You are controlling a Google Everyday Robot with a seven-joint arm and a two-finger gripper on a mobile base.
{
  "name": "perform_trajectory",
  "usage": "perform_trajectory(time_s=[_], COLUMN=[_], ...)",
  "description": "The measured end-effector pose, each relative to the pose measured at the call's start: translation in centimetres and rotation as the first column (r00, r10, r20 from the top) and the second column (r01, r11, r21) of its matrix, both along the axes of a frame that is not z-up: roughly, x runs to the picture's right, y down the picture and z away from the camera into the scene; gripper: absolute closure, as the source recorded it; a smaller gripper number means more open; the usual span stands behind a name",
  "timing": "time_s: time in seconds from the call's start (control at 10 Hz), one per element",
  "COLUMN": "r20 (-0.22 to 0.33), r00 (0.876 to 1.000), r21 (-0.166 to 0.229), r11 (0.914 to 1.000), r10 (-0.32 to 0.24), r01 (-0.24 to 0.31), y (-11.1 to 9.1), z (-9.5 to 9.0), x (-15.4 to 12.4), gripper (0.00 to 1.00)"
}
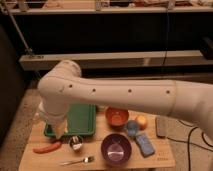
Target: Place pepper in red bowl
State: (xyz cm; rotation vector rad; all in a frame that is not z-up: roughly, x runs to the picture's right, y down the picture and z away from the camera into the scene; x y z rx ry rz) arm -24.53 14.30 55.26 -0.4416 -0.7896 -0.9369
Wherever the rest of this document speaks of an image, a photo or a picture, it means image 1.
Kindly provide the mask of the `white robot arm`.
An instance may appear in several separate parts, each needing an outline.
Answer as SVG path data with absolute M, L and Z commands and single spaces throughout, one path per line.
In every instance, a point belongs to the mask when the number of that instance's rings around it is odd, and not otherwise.
M 73 103 L 87 103 L 164 115 L 196 124 L 213 140 L 213 85 L 176 80 L 96 80 L 79 65 L 59 62 L 38 83 L 41 118 L 63 135 Z

